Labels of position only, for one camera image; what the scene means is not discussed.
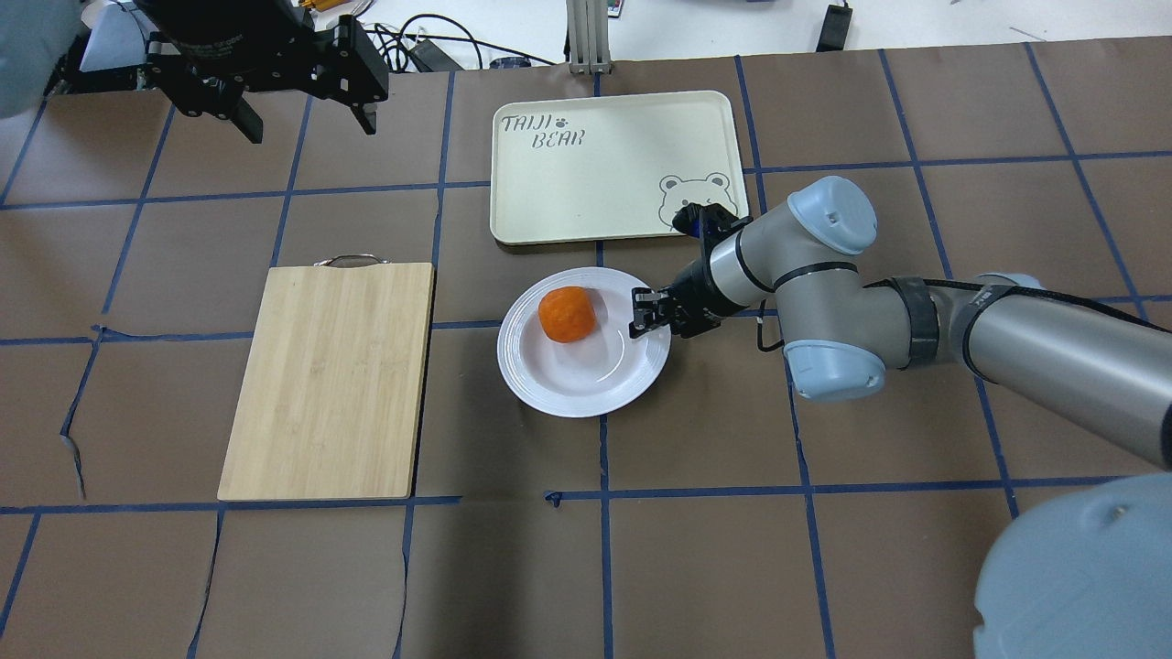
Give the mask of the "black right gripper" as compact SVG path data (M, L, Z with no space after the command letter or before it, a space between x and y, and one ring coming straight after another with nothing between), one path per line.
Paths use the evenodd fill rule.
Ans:
M628 325L632 340L649 334L694 338L716 330L725 318L741 312L743 305L721 292L709 261L701 257L663 288L632 288L632 310Z

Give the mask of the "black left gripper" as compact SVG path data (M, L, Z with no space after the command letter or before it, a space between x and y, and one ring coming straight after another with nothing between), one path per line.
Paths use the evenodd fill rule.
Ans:
M149 1L156 27L146 74L189 117L229 122L260 145L264 122L243 91L297 91L349 108L364 134L377 131L389 68L357 16L318 32L297 1Z

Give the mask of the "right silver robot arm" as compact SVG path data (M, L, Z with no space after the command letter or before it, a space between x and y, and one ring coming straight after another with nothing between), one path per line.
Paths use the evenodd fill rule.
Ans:
M890 371L962 364L1154 463L1022 512L977 579L979 658L1168 657L1168 330L1030 276L901 276L866 285L875 239L865 192L829 176L758 218L686 201L679 232L700 257L663 288L633 288L633 338L683 338L772 297L793 390L837 402Z

